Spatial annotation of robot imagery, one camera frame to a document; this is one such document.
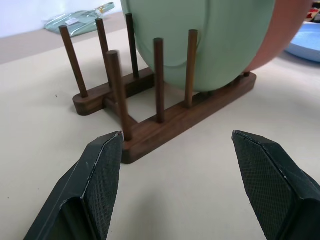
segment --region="mint green plate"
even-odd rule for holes
[[[268,30],[275,0],[121,0],[132,13],[136,46],[154,69],[153,39],[164,39],[165,81],[184,89],[188,31],[198,33],[194,91],[232,82],[251,63]]]

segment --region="blue plate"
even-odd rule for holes
[[[300,58],[320,63],[320,24],[303,24],[285,50]]]

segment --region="table surface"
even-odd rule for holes
[[[131,70],[126,29],[108,33]],[[97,37],[74,45],[88,89],[107,81]],[[146,64],[138,56],[139,67]],[[280,143],[320,182],[320,65],[286,53],[254,71],[253,91],[131,165],[122,165],[109,240],[263,240],[246,196],[233,130]],[[60,177],[95,138],[120,130],[112,113],[77,115],[64,48],[0,65],[0,239],[23,239]],[[184,93],[165,87],[165,106]],[[128,100],[138,121],[154,90]]]

